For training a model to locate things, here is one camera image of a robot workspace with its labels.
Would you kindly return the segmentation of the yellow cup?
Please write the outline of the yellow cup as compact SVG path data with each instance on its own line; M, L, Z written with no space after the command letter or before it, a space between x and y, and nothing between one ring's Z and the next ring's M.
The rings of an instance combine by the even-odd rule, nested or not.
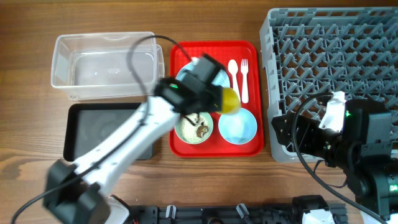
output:
M239 111L241 102L239 95L232 88L221 88L221 102L219 103L219 114L233 114Z

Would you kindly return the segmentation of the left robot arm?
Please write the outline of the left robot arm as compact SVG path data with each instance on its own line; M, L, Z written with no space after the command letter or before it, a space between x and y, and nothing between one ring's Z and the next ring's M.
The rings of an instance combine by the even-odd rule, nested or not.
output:
M159 80L153 95L102 143L49 169L43 206L62 223L124 223L129 209L110 196L121 174L182 115L224 111L225 88L213 80L224 66L204 55L182 80Z

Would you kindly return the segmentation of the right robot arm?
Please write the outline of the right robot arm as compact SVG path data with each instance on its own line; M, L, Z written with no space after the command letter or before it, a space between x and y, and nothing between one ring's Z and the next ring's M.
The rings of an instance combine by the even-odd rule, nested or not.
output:
M334 131L296 113L272 119L279 144L292 144L302 154L322 158L339 167L355 202L383 221L397 213L397 159L392 157L392 115L384 103L348 100L343 127Z

